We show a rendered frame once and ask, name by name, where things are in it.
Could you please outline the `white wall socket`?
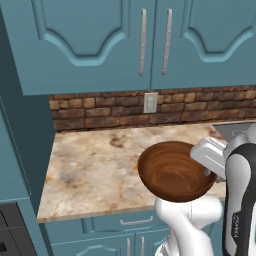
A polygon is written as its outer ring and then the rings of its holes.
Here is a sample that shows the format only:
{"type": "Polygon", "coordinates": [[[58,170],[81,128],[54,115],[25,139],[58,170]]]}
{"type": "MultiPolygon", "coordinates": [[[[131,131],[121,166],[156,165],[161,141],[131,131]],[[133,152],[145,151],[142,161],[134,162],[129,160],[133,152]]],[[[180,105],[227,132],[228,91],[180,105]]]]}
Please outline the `white wall socket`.
{"type": "Polygon", "coordinates": [[[158,94],[145,93],[144,94],[144,113],[155,113],[157,111],[158,94]]]}

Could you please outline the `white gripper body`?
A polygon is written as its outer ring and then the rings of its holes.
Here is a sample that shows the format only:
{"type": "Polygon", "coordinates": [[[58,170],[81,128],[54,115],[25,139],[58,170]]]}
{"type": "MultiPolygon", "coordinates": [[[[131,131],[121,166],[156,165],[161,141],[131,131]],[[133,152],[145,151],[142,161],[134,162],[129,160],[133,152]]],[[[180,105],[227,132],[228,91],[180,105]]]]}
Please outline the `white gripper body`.
{"type": "Polygon", "coordinates": [[[225,158],[223,155],[225,149],[226,145],[222,142],[212,137],[206,137],[192,147],[190,157],[221,179],[225,179],[225,158]]]}

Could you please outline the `teal base cupboard door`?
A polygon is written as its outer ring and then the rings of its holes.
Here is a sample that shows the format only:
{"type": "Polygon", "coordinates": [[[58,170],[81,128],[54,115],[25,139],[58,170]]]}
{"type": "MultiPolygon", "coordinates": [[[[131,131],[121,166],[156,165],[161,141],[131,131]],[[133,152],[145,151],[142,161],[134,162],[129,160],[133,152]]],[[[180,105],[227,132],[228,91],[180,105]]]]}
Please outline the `teal base cupboard door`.
{"type": "Polygon", "coordinates": [[[135,234],[53,244],[53,256],[126,256],[127,238],[131,240],[131,256],[134,256],[135,234]]]}
{"type": "Polygon", "coordinates": [[[155,256],[156,250],[165,241],[167,235],[167,229],[138,232],[135,236],[134,256],[140,256],[141,236],[145,238],[144,256],[155,256]]]}

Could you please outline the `teal wall cupboard door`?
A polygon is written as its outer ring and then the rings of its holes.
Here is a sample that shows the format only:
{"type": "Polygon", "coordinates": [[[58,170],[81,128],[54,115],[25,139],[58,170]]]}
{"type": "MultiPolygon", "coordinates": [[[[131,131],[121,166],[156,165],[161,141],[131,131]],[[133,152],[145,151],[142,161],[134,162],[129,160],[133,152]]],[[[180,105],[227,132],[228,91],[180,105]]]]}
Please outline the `teal wall cupboard door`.
{"type": "Polygon", "coordinates": [[[0,0],[25,95],[147,90],[154,0],[0,0]],[[142,9],[147,11],[144,75],[142,9]]]}
{"type": "Polygon", "coordinates": [[[256,0],[157,0],[151,87],[256,85],[256,0]],[[172,34],[162,75],[167,9],[172,34]]]}

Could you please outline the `steel sink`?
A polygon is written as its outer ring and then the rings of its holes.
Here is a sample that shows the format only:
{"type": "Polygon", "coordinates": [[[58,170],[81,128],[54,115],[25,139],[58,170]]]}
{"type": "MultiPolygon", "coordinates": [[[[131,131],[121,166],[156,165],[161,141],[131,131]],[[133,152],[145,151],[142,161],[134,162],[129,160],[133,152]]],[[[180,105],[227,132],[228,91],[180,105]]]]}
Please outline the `steel sink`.
{"type": "Polygon", "coordinates": [[[221,137],[230,142],[232,139],[245,133],[251,123],[230,123],[230,124],[214,124],[213,127],[221,135],[221,137]]]}

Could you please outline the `teal drawer front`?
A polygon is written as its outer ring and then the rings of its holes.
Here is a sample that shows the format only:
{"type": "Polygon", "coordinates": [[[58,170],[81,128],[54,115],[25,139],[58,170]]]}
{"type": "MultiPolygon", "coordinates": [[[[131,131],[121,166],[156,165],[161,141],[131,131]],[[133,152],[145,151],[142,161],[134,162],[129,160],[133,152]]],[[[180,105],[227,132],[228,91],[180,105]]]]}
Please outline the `teal drawer front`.
{"type": "Polygon", "coordinates": [[[82,218],[82,229],[84,233],[92,232],[123,232],[136,229],[147,229],[158,226],[164,226],[164,223],[158,218],[154,210],[128,212],[122,214],[111,214],[106,216],[82,218]],[[124,222],[149,219],[153,216],[153,221],[133,226],[122,226],[120,220],[124,222]]]}

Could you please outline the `brown wooden bowl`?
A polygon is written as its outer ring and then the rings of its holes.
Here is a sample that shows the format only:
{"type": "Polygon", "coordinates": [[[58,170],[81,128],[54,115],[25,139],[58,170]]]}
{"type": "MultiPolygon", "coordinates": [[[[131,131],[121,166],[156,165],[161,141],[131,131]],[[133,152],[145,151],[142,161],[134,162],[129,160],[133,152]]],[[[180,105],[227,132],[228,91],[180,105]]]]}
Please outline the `brown wooden bowl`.
{"type": "Polygon", "coordinates": [[[137,169],[146,188],[170,202],[189,202],[206,194],[216,181],[215,173],[190,157],[193,145],[181,141],[156,143],[145,149],[137,169]]]}

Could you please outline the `black oven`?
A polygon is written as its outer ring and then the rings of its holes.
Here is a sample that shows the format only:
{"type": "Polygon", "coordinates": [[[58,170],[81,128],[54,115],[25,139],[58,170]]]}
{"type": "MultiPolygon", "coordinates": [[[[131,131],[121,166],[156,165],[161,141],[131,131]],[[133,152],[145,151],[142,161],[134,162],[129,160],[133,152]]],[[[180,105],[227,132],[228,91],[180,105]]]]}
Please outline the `black oven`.
{"type": "Polygon", "coordinates": [[[0,256],[37,256],[16,202],[0,203],[0,256]]]}

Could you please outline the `teal tall cabinet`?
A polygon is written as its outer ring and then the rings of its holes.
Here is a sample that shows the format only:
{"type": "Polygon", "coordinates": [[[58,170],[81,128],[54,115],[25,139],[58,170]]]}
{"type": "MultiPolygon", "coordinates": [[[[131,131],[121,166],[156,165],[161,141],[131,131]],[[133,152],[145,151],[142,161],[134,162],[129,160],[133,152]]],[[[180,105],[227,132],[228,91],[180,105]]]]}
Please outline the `teal tall cabinet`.
{"type": "Polygon", "coordinates": [[[0,8],[0,204],[18,205],[37,256],[53,256],[37,213],[54,136],[48,98],[22,92],[0,8]]]}

